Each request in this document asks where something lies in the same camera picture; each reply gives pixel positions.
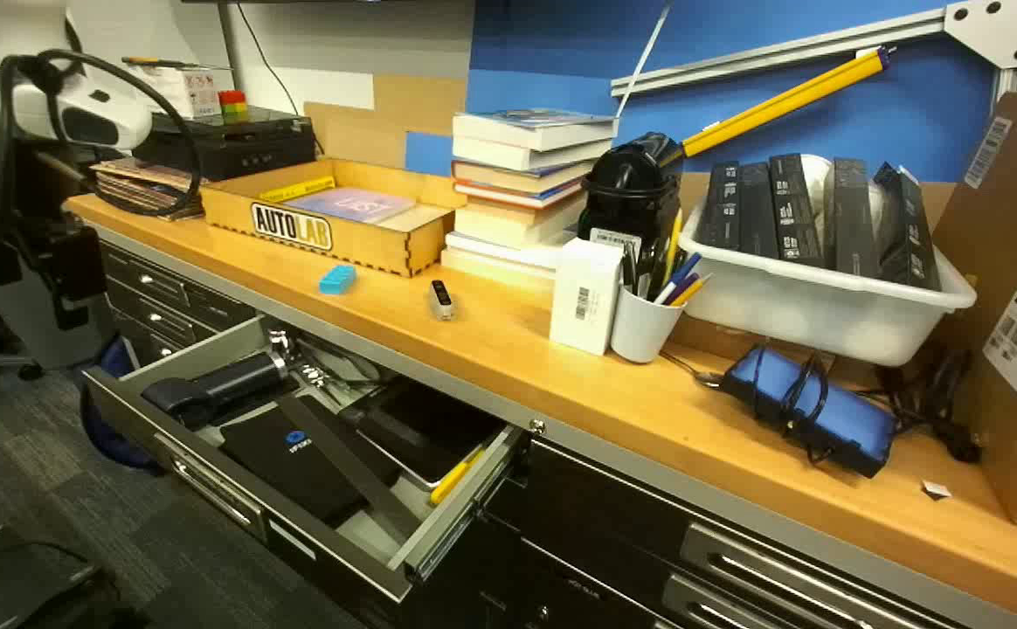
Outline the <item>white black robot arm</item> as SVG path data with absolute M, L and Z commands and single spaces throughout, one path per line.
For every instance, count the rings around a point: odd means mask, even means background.
M 102 239 L 66 209 L 80 150 L 129 154 L 149 135 L 144 85 L 96 57 L 0 58 L 0 323 L 43 366 L 88 361 L 108 337 Z

